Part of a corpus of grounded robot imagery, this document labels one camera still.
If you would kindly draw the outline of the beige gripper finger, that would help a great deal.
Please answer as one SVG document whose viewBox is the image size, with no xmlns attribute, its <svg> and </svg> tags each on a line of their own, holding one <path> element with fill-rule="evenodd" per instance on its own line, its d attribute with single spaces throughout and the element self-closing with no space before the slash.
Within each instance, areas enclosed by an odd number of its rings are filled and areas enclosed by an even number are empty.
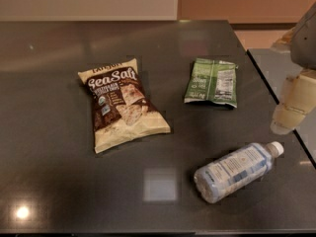
<svg viewBox="0 0 316 237">
<path fill-rule="evenodd" d="M 316 107 L 316 70 L 304 68 L 287 76 L 280 92 L 271 123 L 275 134 L 288 134 L 295 130 Z"/>
<path fill-rule="evenodd" d="M 291 41 L 294 29 L 285 32 L 279 39 L 277 39 L 271 46 L 271 50 L 276 52 L 290 52 Z"/>
</svg>

